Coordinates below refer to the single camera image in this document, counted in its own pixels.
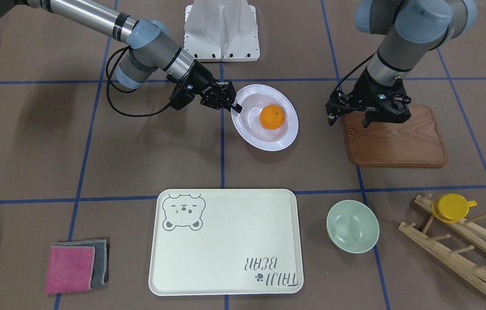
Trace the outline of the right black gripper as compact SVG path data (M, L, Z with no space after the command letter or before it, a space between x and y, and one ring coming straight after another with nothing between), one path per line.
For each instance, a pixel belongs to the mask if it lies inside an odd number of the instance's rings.
M235 102L237 92L232 82L229 79L224 82L215 79L212 73L196 60L181 79L175 79L172 74L168 75L168 79L176 86L192 88L195 96L201 97L201 105L215 110L230 110L236 114L242 111L242 106Z

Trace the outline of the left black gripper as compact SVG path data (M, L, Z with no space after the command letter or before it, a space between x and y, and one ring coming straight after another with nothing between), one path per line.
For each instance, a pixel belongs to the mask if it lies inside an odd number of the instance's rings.
M343 91L331 93L327 101L328 124L333 126L339 117L353 110L365 112L363 128L368 128L373 122L402 124L411 117L410 102L401 78L385 86L374 80L365 69L349 95Z

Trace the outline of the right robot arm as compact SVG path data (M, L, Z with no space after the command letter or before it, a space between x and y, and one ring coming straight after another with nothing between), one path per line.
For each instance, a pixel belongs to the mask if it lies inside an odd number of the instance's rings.
M172 41L166 26L157 20L138 20L95 0L0 0L0 18L21 5L42 8L126 44L115 53L118 59L113 68L106 69L108 90L115 86L113 75L122 85L120 92L131 93L160 69L176 85L166 108L181 110L200 96L202 105L215 110L242 110L231 81L215 79L194 56Z

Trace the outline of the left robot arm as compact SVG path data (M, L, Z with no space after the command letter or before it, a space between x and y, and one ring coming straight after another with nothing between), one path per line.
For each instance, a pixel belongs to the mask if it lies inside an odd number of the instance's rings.
M365 114L363 127L373 122L402 124L411 117L404 78L428 51L459 37L477 18L473 0L362 0L355 26L384 35L378 49L361 65L365 69L345 93L338 83L325 109L328 124L353 112Z

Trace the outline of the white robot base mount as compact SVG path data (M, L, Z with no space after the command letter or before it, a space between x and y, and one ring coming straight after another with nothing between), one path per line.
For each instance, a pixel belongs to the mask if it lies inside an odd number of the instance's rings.
M246 0L195 0L184 22L183 49L201 62L260 59L257 10Z

